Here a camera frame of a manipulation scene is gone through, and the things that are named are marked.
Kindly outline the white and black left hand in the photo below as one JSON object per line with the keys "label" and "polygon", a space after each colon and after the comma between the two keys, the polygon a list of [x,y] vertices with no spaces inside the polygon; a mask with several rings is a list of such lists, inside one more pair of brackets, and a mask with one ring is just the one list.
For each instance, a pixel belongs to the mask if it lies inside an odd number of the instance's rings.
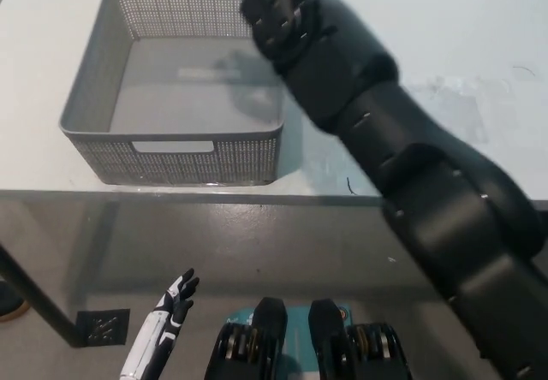
{"label": "white and black left hand", "polygon": [[148,313],[120,373],[120,379],[159,379],[194,301],[200,279],[187,270]]}

